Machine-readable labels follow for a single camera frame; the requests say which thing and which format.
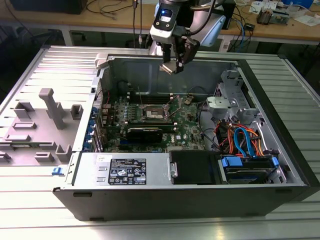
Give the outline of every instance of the side panel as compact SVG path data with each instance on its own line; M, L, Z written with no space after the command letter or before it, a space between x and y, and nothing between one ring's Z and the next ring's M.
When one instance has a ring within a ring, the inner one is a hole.
M298 171L299 176L303 182L309 186L302 195L294 199L295 201L302 201L319 191L320 183L257 80L254 72L249 67L247 61L240 60L239 64L248 82L247 87L255 94L257 103L261 106L261 110L264 111L267 116L267 120L275 131L295 169Z
M53 190L81 221L264 216L304 187L179 190Z

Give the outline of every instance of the blue tab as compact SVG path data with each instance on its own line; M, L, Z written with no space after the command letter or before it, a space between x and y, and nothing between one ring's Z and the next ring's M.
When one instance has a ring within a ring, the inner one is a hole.
M91 112L94 113L94 114L97 114L98 113L98 109L93 106L92 109L91 109Z
M55 167L52 171L52 176L63 175L61 167Z
M93 120L90 119L88 125L89 125L90 127L94 126L94 125L95 125L95 121L93 121Z
M222 158L221 161L222 161L222 166L223 167L227 167L228 166L228 161L227 161L226 157Z
M88 126L88 127L86 128L86 132L89 133L89 134L92 133L93 131L94 131L94 129L93 129L92 127L89 127L89 126Z
M241 158L238 156L225 156L222 159L222 165L223 167L240 167L243 166L243 163L241 161Z
M84 135L84 140L85 140L85 141L88 141L88 140L90 140L90 139L92 139L92 136L91 136L91 135L88 135L88 134Z
M278 159L277 159L275 156L272 157L272 162L273 162L274 166L276 166L276 167L279 166L279 161L278 161Z

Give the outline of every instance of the metal table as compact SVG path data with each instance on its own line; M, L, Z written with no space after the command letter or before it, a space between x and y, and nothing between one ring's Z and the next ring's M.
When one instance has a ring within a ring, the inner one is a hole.
M63 106L84 104L96 75L97 53L133 49L52 46L41 49L0 105L0 137L12 123L17 100L38 108L39 90L53 86ZM140 50L147 55L147 50ZM320 98L286 59L277 55L199 52L246 59L311 168L320 179ZM61 177L52 166L0 167L1 239L318 239L320 193L285 204L265 217L81 222L52 194Z

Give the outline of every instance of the wooden table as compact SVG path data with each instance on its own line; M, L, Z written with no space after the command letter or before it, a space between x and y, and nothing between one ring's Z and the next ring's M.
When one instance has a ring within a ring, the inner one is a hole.
M100 0L100 5L103 6L118 2L119 1L116 0ZM130 0L123 1L116 6L107 7L106 10L113 11L129 5L131 5ZM86 9L80 15L73 15L65 13L15 11L10 3L9 7L13 14L28 28L61 30L67 46L73 45L71 31L133 32L133 9L131 7L116 12L116 19L92 13ZM91 4L89 7L93 11L99 11L98 2ZM246 19L246 22L255 25L251 38L252 41L306 45L317 45L320 41L320 24L310 27L290 19L288 25L261 25L257 24L256 14L248 13L249 8L249 6L239 7L241 15ZM320 6L313 5L311 11L320 12ZM142 33L147 34L154 21L155 5L143 4L142 12ZM13 27L21 26L7 10L4 0L0 0L0 24ZM136 32L140 29L139 7L136 10L135 28ZM219 38L223 39L220 51L226 51L230 41L235 39L239 34L240 31L236 26L236 22L232 21L228 30L222 30L220 32Z

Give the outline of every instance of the label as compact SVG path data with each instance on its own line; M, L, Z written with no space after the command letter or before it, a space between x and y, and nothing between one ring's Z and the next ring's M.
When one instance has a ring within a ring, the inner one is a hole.
M147 184L145 158L111 159L108 183L110 185Z

